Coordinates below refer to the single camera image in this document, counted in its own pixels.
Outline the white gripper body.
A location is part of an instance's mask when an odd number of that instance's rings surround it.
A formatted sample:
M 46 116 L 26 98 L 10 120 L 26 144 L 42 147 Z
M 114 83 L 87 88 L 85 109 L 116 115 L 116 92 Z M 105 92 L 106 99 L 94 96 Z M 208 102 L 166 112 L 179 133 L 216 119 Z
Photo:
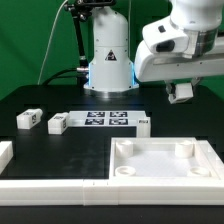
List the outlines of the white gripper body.
M 140 82 L 224 75 L 224 39 L 217 39 L 210 52 L 192 59 L 176 53 L 153 54 L 142 41 L 137 48 L 134 70 Z

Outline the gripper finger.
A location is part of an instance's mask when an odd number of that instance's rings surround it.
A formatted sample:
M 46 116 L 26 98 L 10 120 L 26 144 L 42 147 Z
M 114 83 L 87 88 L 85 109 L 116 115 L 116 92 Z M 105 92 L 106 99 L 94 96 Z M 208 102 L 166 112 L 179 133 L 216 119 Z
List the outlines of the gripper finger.
M 193 78 L 191 80 L 192 89 L 195 90 L 201 81 L 202 79 L 200 77 Z
M 165 82 L 166 84 L 166 92 L 168 95 L 174 95 L 175 94 L 175 91 L 176 91 L 176 87 L 175 87 L 175 84 L 168 80 Z

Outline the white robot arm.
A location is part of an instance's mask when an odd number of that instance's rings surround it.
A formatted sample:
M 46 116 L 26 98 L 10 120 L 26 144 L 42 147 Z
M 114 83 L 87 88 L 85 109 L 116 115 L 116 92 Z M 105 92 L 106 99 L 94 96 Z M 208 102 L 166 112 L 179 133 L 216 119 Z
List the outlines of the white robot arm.
M 169 16 L 143 27 L 135 59 L 128 56 L 128 22 L 110 7 L 93 10 L 94 57 L 89 94 L 127 94 L 141 82 L 224 74 L 224 37 L 218 35 L 224 0 L 169 0 Z

